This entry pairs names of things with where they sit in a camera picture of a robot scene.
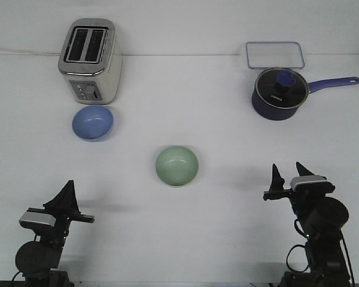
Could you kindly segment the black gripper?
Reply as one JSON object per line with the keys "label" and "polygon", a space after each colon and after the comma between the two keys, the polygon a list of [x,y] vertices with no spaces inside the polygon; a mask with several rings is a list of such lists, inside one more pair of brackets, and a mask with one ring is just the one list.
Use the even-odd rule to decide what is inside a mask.
{"label": "black gripper", "polygon": [[[296,162],[296,169],[299,176],[314,176],[314,173],[298,161]],[[292,189],[284,190],[284,183],[285,180],[281,176],[276,164],[272,164],[272,180],[269,190],[263,193],[263,199],[279,200],[282,198],[288,198],[293,213],[297,218],[308,216],[316,206],[318,200],[324,198],[327,194],[324,191],[307,190],[296,192]]]}
{"label": "black gripper", "polygon": [[93,215],[84,215],[80,212],[73,180],[69,180],[61,191],[53,199],[44,203],[43,206],[45,209],[30,207],[27,211],[53,215],[56,218],[55,226],[30,230],[32,230],[36,236],[39,236],[40,242],[51,244],[54,247],[64,247],[72,221],[90,224],[95,221]]}

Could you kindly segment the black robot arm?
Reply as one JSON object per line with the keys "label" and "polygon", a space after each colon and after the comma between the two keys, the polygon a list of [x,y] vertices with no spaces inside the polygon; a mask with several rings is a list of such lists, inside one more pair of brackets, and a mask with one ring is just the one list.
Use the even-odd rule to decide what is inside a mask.
{"label": "black robot arm", "polygon": [[57,269],[72,221],[89,224],[95,221],[93,215],[80,212],[73,180],[44,203],[42,209],[30,207],[20,217],[20,226],[35,234],[15,256],[15,265],[25,278],[25,286],[74,286],[68,273]]}
{"label": "black robot arm", "polygon": [[315,175],[296,163],[298,176],[284,188],[284,179],[276,165],[264,200],[287,198],[293,213],[295,230],[305,238],[307,267],[298,271],[290,267],[280,286],[355,286],[354,274],[342,227],[349,219],[346,206],[329,197],[335,186],[326,177]]}

